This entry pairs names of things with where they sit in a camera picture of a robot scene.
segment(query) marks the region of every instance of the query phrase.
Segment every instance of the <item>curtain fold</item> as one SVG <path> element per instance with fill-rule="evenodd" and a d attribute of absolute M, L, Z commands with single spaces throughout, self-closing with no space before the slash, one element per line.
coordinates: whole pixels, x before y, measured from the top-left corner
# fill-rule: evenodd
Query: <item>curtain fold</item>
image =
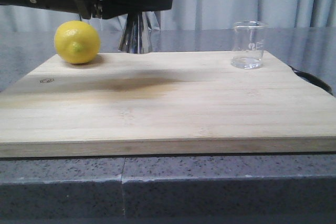
<path fill-rule="evenodd" d="M 239 20 L 261 20 L 269 27 L 336 26 L 336 0 L 174 0 L 173 8 L 147 13 L 153 30 L 232 28 Z M 0 6 L 2 31 L 55 31 L 77 14 L 18 6 Z M 126 15 L 87 20 L 97 30 L 122 30 Z"/>

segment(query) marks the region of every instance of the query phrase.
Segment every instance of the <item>yellow lemon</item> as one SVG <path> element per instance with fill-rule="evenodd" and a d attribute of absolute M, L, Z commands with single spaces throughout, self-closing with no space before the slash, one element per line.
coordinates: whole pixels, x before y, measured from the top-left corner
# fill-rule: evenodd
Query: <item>yellow lemon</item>
<path fill-rule="evenodd" d="M 92 61 L 100 49 L 97 31 L 89 24 L 73 20 L 60 25 L 54 37 L 55 49 L 66 62 L 72 64 Z"/>

